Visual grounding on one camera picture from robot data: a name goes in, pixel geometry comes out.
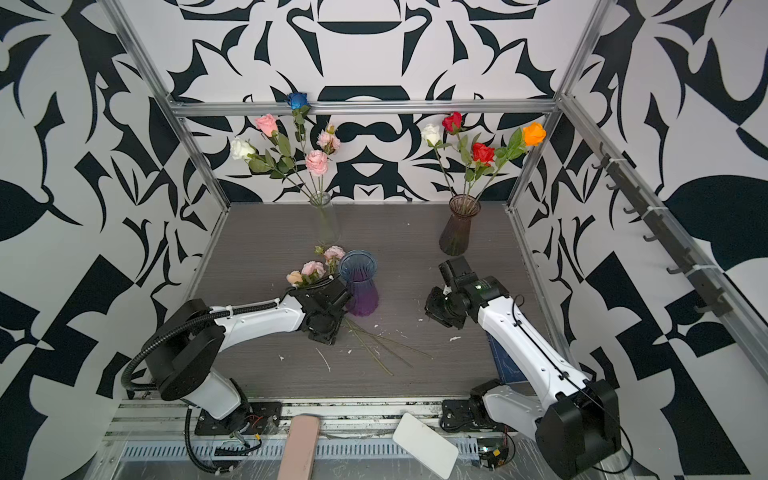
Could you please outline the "blue rose flower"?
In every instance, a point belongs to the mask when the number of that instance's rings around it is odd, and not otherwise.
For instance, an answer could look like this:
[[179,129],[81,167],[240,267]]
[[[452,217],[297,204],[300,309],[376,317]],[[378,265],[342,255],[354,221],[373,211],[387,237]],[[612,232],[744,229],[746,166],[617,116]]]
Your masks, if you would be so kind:
[[306,116],[310,105],[306,93],[292,92],[287,96],[287,102],[291,108],[293,122],[296,128],[295,138],[300,146],[302,154],[306,154]]

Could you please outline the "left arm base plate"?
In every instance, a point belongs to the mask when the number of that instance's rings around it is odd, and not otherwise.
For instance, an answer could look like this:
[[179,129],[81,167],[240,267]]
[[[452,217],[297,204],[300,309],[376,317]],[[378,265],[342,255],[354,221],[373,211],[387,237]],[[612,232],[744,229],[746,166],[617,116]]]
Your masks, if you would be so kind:
[[202,410],[194,433],[197,436],[222,436],[238,432],[242,435],[271,434],[279,428],[283,404],[278,401],[250,402],[223,420]]

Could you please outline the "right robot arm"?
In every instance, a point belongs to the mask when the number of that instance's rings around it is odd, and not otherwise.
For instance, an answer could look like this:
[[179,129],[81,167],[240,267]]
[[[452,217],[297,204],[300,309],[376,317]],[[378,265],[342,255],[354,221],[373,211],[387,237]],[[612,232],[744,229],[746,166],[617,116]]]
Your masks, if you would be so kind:
[[590,381],[532,326],[518,302],[493,276],[479,277],[464,257],[439,266],[444,280],[425,302],[426,315],[448,328],[471,319],[525,376],[534,393],[488,382],[482,415],[534,440],[561,479],[572,479],[630,446],[620,424],[619,399],[605,380]]

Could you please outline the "white rose flower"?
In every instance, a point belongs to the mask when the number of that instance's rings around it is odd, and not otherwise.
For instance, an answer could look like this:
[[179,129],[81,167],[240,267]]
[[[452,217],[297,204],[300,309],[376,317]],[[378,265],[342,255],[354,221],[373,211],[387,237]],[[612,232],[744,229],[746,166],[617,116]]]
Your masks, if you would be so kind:
[[436,124],[426,124],[421,128],[420,132],[422,140],[432,149],[435,154],[437,164],[443,175],[443,179],[445,181],[446,187],[448,188],[448,191],[452,196],[455,196],[457,192],[454,189],[452,180],[449,178],[448,173],[442,163],[441,152],[445,150],[448,145],[442,140],[442,133],[440,128]]
[[230,142],[232,157],[243,161],[252,173],[268,174],[271,179],[287,181],[307,199],[311,199],[312,192],[299,173],[288,138],[276,132],[270,141],[273,146],[260,151],[249,141],[235,137]]

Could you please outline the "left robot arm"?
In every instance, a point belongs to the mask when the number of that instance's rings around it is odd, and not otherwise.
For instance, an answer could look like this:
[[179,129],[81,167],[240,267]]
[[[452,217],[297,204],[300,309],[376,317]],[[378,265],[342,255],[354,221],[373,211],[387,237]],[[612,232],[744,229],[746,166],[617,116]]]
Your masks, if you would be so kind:
[[120,382],[128,392],[156,391],[164,401],[180,400],[199,409],[218,433],[236,438],[237,455],[262,448],[249,441],[256,414],[242,388],[217,372],[214,363],[224,350],[277,333],[304,332],[332,345],[352,295],[344,283],[324,278],[308,287],[292,287],[281,297],[244,305],[209,306],[186,301],[126,364]]

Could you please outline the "blue purple glass vase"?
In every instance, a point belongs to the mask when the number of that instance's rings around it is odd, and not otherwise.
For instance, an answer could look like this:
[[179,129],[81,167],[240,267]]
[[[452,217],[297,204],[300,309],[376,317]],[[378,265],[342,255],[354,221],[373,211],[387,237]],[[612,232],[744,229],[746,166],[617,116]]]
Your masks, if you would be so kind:
[[352,295],[347,304],[351,315],[365,317],[377,309],[379,294],[374,282],[377,269],[374,256],[364,250],[349,251],[342,258],[339,273]]

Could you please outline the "pink rose flower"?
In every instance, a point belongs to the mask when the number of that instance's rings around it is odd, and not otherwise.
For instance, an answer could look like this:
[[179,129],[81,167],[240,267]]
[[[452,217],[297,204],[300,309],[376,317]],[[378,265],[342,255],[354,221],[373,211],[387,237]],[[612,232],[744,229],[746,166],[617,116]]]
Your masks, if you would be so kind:
[[289,139],[287,134],[280,131],[277,118],[267,114],[256,120],[256,126],[271,146],[263,151],[253,148],[249,154],[248,165],[253,173],[269,173],[273,179],[288,181],[293,187],[298,188],[307,199],[314,202],[318,193],[317,184],[312,178],[313,173],[310,173],[309,178],[306,178],[300,169],[300,166],[304,165],[305,170],[309,171],[307,153],[304,151],[306,146],[305,113],[306,111],[302,108],[292,111],[295,139],[301,147],[300,152],[303,154],[302,162],[297,158],[294,142]]

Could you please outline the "clear glass vase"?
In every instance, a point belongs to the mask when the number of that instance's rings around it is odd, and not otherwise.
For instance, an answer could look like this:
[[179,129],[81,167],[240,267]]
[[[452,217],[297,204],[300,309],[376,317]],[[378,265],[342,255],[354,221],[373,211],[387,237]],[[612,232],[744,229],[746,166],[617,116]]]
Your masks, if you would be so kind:
[[340,228],[331,196],[326,193],[316,193],[311,197],[313,208],[314,230],[320,245],[331,246],[340,238]]

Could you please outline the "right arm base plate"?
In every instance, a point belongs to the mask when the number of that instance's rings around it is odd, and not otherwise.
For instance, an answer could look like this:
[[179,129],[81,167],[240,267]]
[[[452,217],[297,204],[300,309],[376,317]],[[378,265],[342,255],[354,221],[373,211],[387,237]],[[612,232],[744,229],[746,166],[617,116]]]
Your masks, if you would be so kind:
[[443,400],[440,428],[448,433],[492,430],[493,423],[489,422],[481,410],[481,405],[475,398]]

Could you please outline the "maroon glass vase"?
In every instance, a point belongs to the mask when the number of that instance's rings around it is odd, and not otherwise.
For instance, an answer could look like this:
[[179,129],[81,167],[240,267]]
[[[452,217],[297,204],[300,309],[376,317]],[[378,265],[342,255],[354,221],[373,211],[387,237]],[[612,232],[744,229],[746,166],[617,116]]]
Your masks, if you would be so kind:
[[457,257],[469,247],[473,218],[481,211],[479,201],[467,194],[455,195],[449,202],[451,217],[443,229],[440,249],[449,256]]

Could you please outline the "large pink peony flower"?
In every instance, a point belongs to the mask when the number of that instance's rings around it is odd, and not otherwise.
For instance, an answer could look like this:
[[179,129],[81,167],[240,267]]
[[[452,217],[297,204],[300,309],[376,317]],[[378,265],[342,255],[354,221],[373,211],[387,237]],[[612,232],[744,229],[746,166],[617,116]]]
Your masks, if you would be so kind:
[[312,178],[314,197],[320,202],[325,193],[323,178],[329,168],[329,157],[322,150],[313,150],[306,156],[305,166]]

